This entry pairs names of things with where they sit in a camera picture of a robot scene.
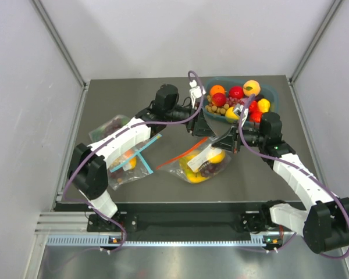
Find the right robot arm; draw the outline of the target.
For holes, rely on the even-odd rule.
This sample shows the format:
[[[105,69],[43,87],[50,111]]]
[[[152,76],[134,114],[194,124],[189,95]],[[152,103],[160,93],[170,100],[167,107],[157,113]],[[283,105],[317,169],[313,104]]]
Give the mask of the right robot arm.
[[[338,198],[302,164],[294,149],[282,139],[282,121],[274,112],[264,113],[258,128],[236,124],[213,146],[237,152],[241,146],[266,162],[299,197],[303,210],[285,201],[269,201],[260,209],[260,224],[267,230],[278,225],[303,237],[311,251],[325,255],[347,247],[349,255],[349,198]]]

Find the red zip bag with fruit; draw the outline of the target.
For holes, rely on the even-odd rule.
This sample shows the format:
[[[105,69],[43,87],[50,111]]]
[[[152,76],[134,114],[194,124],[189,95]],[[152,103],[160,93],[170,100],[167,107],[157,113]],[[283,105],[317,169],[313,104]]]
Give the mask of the red zip bag with fruit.
[[[168,172],[191,184],[209,180],[222,172],[231,161],[228,152],[212,146],[215,140],[205,137],[189,150],[162,163],[156,169]]]

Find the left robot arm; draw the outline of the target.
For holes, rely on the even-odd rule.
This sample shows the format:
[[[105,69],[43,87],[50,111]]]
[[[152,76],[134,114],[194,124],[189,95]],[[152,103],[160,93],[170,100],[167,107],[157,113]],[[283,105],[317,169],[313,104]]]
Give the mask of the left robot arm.
[[[74,147],[67,186],[74,185],[86,198],[107,230],[120,225],[117,205],[108,193],[108,167],[137,144],[149,140],[169,125],[185,124],[193,131],[197,121],[203,122],[202,107],[206,91],[203,86],[190,89],[191,103],[178,105],[178,89],[171,84],[162,85],[148,107],[139,111],[127,124],[111,135],[91,144]]]

